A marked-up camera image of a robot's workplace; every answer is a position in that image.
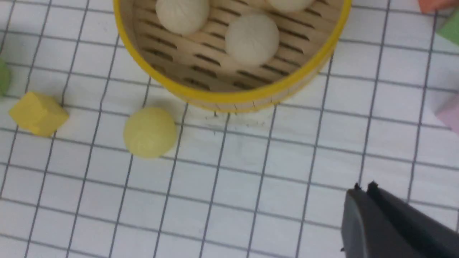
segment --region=yellow steamer rim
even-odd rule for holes
[[[215,5],[222,3],[232,3],[234,5],[246,4],[247,8],[250,9],[252,6],[264,6],[266,4],[264,1],[265,0],[211,0],[212,9],[218,8],[218,6],[216,7]],[[142,9],[145,9],[145,5],[148,5],[151,15],[154,16],[155,2],[155,0],[113,0],[116,23],[124,46],[138,65],[172,94],[192,105],[218,112],[257,111],[281,102],[307,85],[326,64],[335,49],[346,24],[352,4],[352,0],[317,0],[313,3],[311,10],[308,8],[310,14],[320,19],[324,19],[324,22],[334,23],[334,28],[330,32],[327,32],[326,40],[321,44],[318,50],[311,55],[311,58],[308,58],[306,63],[300,64],[294,72],[283,76],[271,84],[266,84],[261,87],[233,92],[215,92],[179,83],[177,80],[173,80],[161,73],[159,69],[153,68],[144,56],[142,56],[137,45],[138,34],[134,26],[136,20],[141,19],[136,17],[136,10],[140,9],[144,11]],[[328,11],[328,6],[329,9],[333,8],[333,11],[336,12],[335,16],[337,16],[338,19],[333,21],[327,19],[327,14],[321,14],[321,11]],[[287,20],[290,20],[289,17],[283,16],[283,18]],[[309,24],[303,23],[303,25],[315,29]]]

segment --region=green block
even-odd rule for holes
[[[6,66],[5,62],[0,60],[0,96],[6,94],[6,91],[10,87],[10,70]]]
[[[437,31],[437,34],[459,45],[459,9],[451,15],[446,23]]]

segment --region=table surface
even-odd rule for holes
[[[459,137],[434,113],[459,89],[447,12],[354,0],[329,65],[252,114],[188,106],[132,60],[110,0],[0,0],[0,258],[338,258],[345,191],[380,186],[459,230]],[[70,119],[50,138],[7,111],[27,90]],[[122,140],[142,106],[168,110],[164,157]]]

